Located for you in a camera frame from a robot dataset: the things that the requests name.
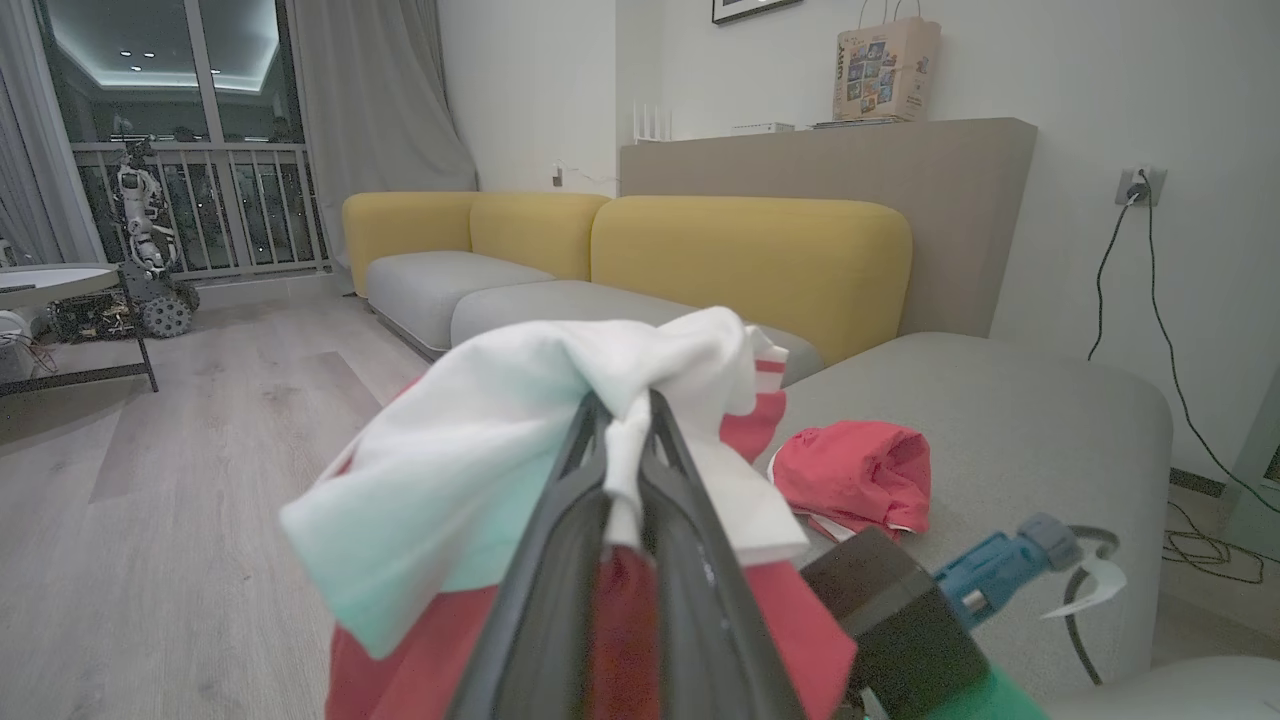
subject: yellow cushion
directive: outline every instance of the yellow cushion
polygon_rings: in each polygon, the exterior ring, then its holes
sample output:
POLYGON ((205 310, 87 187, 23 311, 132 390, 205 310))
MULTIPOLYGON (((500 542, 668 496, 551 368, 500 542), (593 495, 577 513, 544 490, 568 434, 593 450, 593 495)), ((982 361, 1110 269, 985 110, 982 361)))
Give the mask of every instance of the yellow cushion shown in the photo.
POLYGON ((362 192, 342 204, 342 227, 356 295, 369 264, 388 255, 471 250, 467 225, 479 192, 362 192))
POLYGON ((484 192, 471 206, 471 251, 585 281, 591 220, 603 195, 484 192))
POLYGON ((591 282, 795 333, 827 365, 897 334, 911 231, 849 200, 630 196, 600 209, 591 282))

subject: white round table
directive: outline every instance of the white round table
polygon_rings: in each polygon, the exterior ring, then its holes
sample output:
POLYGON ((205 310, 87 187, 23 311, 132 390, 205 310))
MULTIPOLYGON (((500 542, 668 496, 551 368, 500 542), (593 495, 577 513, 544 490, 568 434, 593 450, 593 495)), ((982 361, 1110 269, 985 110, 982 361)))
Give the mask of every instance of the white round table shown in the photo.
POLYGON ((151 357, 147 355, 147 345, 142 338, 142 324, 136 316, 133 297, 129 296, 129 286, 125 284, 124 273, 118 266, 109 263, 67 263, 0 268, 0 310, 44 307, 55 300, 79 297, 115 284, 124 290, 124 304, 129 309, 133 337, 137 338, 138 351, 142 352, 141 363, 0 383, 0 397, 17 392, 33 392, 128 375, 147 375, 151 379, 151 392, 160 392, 155 372, 151 369, 151 357), (6 291, 5 288, 20 290, 6 291))

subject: gray curtain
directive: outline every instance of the gray curtain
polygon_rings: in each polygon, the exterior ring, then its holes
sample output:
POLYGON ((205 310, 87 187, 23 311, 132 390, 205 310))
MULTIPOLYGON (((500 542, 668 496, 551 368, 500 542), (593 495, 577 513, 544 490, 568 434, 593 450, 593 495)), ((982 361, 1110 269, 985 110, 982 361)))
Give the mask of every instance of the gray curtain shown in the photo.
POLYGON ((435 0, 291 6, 302 114, 325 236, 347 269, 342 204, 357 192, 476 188, 444 97, 435 0))
POLYGON ((18 263, 102 261, 28 0, 0 0, 0 236, 18 263))

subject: green part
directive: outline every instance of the green part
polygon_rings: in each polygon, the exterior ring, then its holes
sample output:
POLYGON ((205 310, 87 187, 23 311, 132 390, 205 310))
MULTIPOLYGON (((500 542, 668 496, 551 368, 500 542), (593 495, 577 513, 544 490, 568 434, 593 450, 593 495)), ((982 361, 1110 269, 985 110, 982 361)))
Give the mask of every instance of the green part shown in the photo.
POLYGON ((946 705, 936 707, 929 720, 1048 720, 1032 698, 995 665, 987 679, 974 683, 946 705))

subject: balcony railing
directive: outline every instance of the balcony railing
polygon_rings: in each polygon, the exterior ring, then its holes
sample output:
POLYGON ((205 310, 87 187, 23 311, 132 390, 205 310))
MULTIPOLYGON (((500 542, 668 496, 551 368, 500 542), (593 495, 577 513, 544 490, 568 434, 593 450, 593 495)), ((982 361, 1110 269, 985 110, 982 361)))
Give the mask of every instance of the balcony railing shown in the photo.
MULTIPOLYGON (((305 145, 156 142, 148 169, 164 188, 160 224, 177 233, 179 278, 253 275, 329 266, 305 145)), ((73 143, 108 260, 124 260, 111 220, 122 143, 73 143)))

